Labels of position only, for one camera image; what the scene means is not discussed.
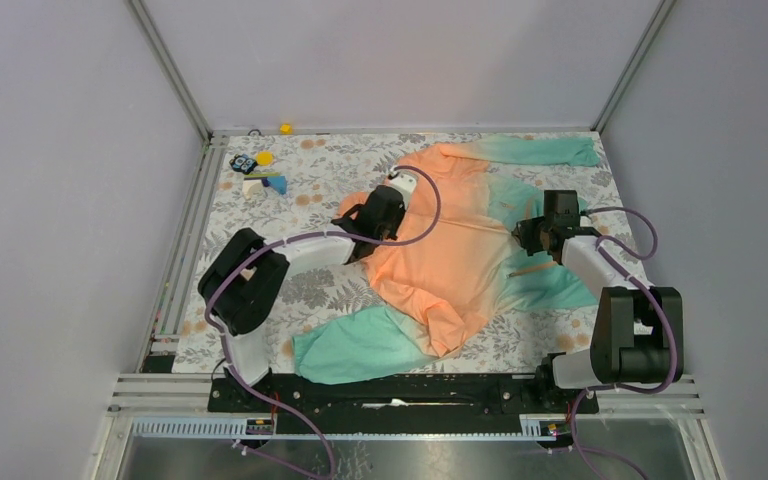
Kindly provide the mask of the orange and teal jacket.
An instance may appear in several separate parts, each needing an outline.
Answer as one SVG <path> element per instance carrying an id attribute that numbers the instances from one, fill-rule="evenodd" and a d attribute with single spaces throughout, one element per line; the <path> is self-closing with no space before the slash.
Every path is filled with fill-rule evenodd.
<path id="1" fill-rule="evenodd" d="M 399 229 L 408 244 L 378 247 L 362 260 L 382 302 L 295 336 L 296 373 L 322 384 L 404 373 L 455 355 L 507 311 L 594 305 L 576 275 L 515 242 L 512 230 L 537 216 L 542 193 L 492 166 L 599 161 L 588 137 L 493 136 L 404 156 L 403 165 L 425 173 Z"/>

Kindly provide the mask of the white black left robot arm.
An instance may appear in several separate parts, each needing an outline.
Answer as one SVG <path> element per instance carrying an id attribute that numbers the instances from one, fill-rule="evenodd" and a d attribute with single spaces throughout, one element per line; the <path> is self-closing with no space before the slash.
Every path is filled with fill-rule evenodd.
<path id="1" fill-rule="evenodd" d="M 346 265 L 370 256 L 397 231 L 412 197 L 411 187 L 379 185 L 320 231 L 272 243 L 250 228 L 237 231 L 200 279 L 208 322 L 220 333 L 232 398 L 248 411 L 269 401 L 270 370 L 264 322 L 285 280 L 318 268 Z"/>

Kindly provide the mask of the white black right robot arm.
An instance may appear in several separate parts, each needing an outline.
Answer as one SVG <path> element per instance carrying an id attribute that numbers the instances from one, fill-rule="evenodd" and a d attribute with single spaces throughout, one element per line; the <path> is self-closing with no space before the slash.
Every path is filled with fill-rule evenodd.
<path id="1" fill-rule="evenodd" d="M 519 221 L 513 237 L 530 256 L 546 253 L 597 298 L 588 349 L 544 358 L 524 394 L 557 412 L 588 387 L 659 393 L 683 374 L 683 301 L 672 287 L 633 275 L 607 250 L 609 237 L 583 223 L 573 190 L 546 190 L 541 215 Z"/>

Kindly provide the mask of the floral patterned table cloth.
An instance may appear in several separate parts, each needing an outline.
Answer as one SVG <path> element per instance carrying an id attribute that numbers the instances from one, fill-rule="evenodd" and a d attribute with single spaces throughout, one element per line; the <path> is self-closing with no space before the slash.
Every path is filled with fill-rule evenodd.
<path id="1" fill-rule="evenodd" d="M 494 164 L 496 174 L 549 189 L 573 189 L 582 206 L 594 210 L 593 225 L 609 237 L 608 252 L 635 276 L 644 277 L 641 256 L 650 238 L 636 241 L 641 220 L 621 210 L 620 196 L 599 137 L 594 133 L 527 134 L 361 134 L 236 136 L 227 156 L 269 151 L 274 169 L 288 180 L 286 195 L 271 191 L 245 200 L 242 178 L 225 171 L 208 219 L 197 265 L 204 273 L 239 229 L 249 227 L 269 240 L 323 226 L 359 202 L 404 156 L 439 143 L 466 143 L 486 137 L 525 139 L 588 137 L 599 156 L 594 167 Z M 362 261 L 299 273 L 284 282 L 265 323 L 266 353 L 277 373 L 296 373 L 293 339 L 335 318 L 382 302 L 368 284 Z M 493 317 L 453 356 L 408 372 L 514 373 L 536 368 L 552 352 L 574 353 L 590 344 L 597 300 L 573 309 L 510 310 Z"/>

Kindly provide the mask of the blue triangular block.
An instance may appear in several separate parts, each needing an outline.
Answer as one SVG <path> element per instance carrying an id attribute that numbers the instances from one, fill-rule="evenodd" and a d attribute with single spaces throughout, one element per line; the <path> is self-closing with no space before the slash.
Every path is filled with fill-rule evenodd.
<path id="1" fill-rule="evenodd" d="M 265 180 L 266 184 L 279 195 L 286 195 L 288 190 L 288 183 L 285 176 L 270 176 Z"/>

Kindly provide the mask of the green yellow flat stick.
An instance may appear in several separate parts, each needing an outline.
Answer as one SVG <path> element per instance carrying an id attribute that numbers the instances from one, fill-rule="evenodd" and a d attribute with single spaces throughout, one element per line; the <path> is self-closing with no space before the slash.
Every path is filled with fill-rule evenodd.
<path id="1" fill-rule="evenodd" d="M 272 178 L 272 177 L 280 177 L 282 174 L 278 172 L 261 172 L 261 173 L 250 173 L 244 175 L 246 180 L 250 179 L 262 179 L 262 178 Z"/>

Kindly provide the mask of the yellow round disc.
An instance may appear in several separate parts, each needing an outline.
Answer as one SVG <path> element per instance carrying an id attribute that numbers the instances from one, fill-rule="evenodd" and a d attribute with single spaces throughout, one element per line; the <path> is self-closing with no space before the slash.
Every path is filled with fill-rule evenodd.
<path id="1" fill-rule="evenodd" d="M 269 151 L 261 151 L 255 155 L 255 161 L 259 166 L 269 166 L 274 161 L 274 155 Z"/>

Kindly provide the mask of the white toy block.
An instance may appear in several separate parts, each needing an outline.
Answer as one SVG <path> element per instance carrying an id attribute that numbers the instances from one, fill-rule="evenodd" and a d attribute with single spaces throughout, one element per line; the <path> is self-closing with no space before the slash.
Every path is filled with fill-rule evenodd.
<path id="1" fill-rule="evenodd" d="M 252 200 L 264 193 L 264 185 L 260 179 L 244 180 L 242 182 L 242 195 L 245 200 Z"/>

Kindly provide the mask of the black blue toy car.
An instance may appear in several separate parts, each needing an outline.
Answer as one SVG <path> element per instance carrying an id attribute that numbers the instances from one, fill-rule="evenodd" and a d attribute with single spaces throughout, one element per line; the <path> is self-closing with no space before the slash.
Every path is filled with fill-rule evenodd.
<path id="1" fill-rule="evenodd" d="M 257 168 L 258 162 L 249 155 L 238 154 L 229 160 L 229 166 L 236 173 L 249 175 Z"/>

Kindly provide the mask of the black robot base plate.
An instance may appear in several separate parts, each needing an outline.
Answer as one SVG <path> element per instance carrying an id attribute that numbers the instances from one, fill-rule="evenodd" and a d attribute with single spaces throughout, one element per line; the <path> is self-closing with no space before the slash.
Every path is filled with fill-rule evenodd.
<path id="1" fill-rule="evenodd" d="M 306 415 L 389 407 L 466 408 L 478 414 L 570 412 L 579 392 L 560 389 L 543 374 L 400 374 L 339 385 L 295 374 L 267 374 L 245 388 L 227 375 L 211 382 L 210 412 L 276 412 L 282 402 Z"/>

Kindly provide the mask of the aluminium frame rails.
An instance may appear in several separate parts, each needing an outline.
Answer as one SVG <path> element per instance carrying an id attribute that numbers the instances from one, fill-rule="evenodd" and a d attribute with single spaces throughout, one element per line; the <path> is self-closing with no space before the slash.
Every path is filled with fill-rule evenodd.
<path id="1" fill-rule="evenodd" d="M 154 18 L 148 1 L 124 1 L 124 4 L 131 13 L 134 21 L 140 32 L 143 34 L 148 46 L 155 57 L 156 62 L 161 68 L 164 76 L 169 81 L 173 93 L 176 98 L 182 104 L 184 112 L 188 119 L 193 123 L 197 136 L 201 141 L 200 153 L 198 162 L 196 164 L 192 180 L 188 186 L 185 208 L 181 214 L 181 218 L 178 221 L 178 226 L 175 231 L 175 241 L 173 247 L 170 250 L 168 259 L 166 260 L 166 266 L 164 267 L 164 273 L 162 276 L 162 285 L 158 291 L 155 306 L 158 312 L 152 317 L 149 322 L 149 328 L 145 335 L 145 339 L 141 343 L 140 350 L 140 362 L 135 367 L 133 373 L 120 374 L 120 378 L 117 381 L 116 387 L 125 385 L 122 382 L 126 381 L 143 381 L 149 387 L 158 387 L 156 392 L 151 390 L 151 394 L 147 397 L 139 396 L 136 393 L 131 395 L 136 400 L 149 401 L 148 406 L 144 406 L 142 403 L 137 403 L 132 406 L 131 404 L 118 404 L 111 403 L 108 407 L 108 412 L 103 422 L 103 434 L 96 440 L 96 450 L 93 453 L 93 460 L 86 467 L 86 471 L 83 474 L 84 479 L 120 479 L 123 475 L 126 466 L 126 457 L 130 452 L 130 448 L 133 446 L 133 440 L 135 435 L 132 433 L 132 424 L 137 417 L 145 417 L 148 414 L 162 414 L 162 413 L 174 413 L 173 417 L 179 418 L 192 418 L 199 417 L 198 415 L 207 415 L 207 398 L 201 390 L 204 390 L 203 386 L 198 382 L 205 383 L 207 377 L 204 374 L 187 374 L 177 375 L 171 373 L 145 373 L 143 372 L 144 364 L 148 360 L 152 360 L 158 355 L 155 355 L 154 347 L 157 345 L 163 348 L 177 345 L 178 330 L 183 321 L 184 312 L 184 293 L 186 293 L 185 287 L 189 288 L 193 283 L 193 272 L 196 267 L 196 255 L 200 250 L 201 238 L 206 232 L 208 224 L 208 197 L 213 198 L 216 187 L 209 181 L 217 180 L 219 178 L 219 161 L 224 158 L 225 153 L 228 151 L 228 144 L 231 137 L 247 135 L 251 129 L 259 129 L 257 127 L 240 127 L 231 129 L 219 129 L 213 128 L 209 125 L 206 117 L 197 105 L 197 101 L 193 96 L 191 89 L 186 85 L 186 80 L 179 66 L 174 60 L 174 55 L 171 49 L 168 47 L 167 42 L 163 39 L 160 27 Z M 517 133 L 582 133 L 585 131 L 594 131 L 601 134 L 604 130 L 604 126 L 607 125 L 608 113 L 613 113 L 615 107 L 620 101 L 621 93 L 624 94 L 626 87 L 633 77 L 632 70 L 637 69 L 640 63 L 645 57 L 643 47 L 649 48 L 657 37 L 661 27 L 665 24 L 669 14 L 673 10 L 676 1 L 659 1 L 657 7 L 654 10 L 652 18 L 648 20 L 647 26 L 644 29 L 643 36 L 638 45 L 635 47 L 635 51 L 631 55 L 627 65 L 623 68 L 623 72 L 620 75 L 617 86 L 612 90 L 609 95 L 607 106 L 605 106 L 601 113 L 598 115 L 594 127 L 535 127 L 531 130 L 534 132 L 528 132 L 529 128 L 526 127 L 511 127 L 514 130 L 512 132 Z M 312 134 L 312 135 L 334 135 L 334 134 L 346 134 L 346 135 L 361 135 L 371 134 L 378 135 L 383 133 L 423 133 L 426 135 L 433 134 L 446 134 L 446 135 L 467 135 L 479 133 L 491 132 L 496 127 L 440 127 L 437 130 L 430 132 L 413 132 L 410 128 L 404 129 L 390 129 L 387 128 L 373 128 L 373 127 L 359 127 L 359 128 L 325 128 L 322 131 L 317 129 L 299 129 L 296 134 Z M 267 136 L 278 135 L 284 136 L 280 133 L 279 127 L 269 127 L 265 130 L 260 128 L 262 132 L 265 131 Z M 160 335 L 161 340 L 156 340 L 156 334 L 160 332 L 160 327 L 174 327 L 175 334 Z M 173 391 L 172 387 L 196 387 L 201 390 L 198 394 L 193 393 L 190 395 L 192 398 L 187 397 L 183 391 Z M 684 442 L 685 453 L 693 473 L 694 479 L 727 479 L 725 470 L 721 462 L 719 452 L 713 440 L 712 433 L 710 431 L 710 425 L 707 417 L 703 411 L 704 409 L 698 409 L 697 411 L 686 410 L 684 413 L 678 416 L 678 423 L 682 441 Z"/>

